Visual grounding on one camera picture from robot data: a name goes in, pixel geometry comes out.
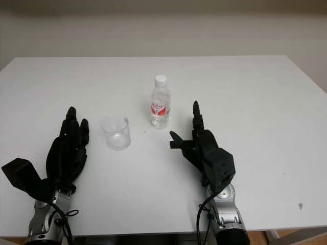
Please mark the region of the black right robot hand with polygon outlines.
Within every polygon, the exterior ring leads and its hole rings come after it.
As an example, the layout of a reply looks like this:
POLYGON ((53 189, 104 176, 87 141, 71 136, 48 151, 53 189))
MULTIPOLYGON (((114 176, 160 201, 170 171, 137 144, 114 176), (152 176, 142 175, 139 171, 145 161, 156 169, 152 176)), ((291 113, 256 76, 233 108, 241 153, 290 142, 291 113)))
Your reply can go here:
POLYGON ((213 189, 223 183, 223 177, 214 168, 218 144, 214 135, 204 128, 202 114, 197 101, 193 103, 192 139, 183 140, 177 133, 170 131, 171 149, 180 149, 182 155, 202 173, 202 185, 213 189))

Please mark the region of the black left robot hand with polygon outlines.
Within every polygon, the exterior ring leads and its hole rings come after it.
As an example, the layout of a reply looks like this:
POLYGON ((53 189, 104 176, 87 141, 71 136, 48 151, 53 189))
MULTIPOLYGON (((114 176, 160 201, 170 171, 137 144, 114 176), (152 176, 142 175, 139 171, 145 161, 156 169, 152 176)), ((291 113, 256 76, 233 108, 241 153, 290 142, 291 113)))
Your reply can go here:
POLYGON ((86 119, 77 121, 76 109, 70 107, 62 122, 59 136, 51 145, 46 158, 47 178, 65 192, 74 193, 74 181, 82 173, 89 143, 89 125, 86 119))

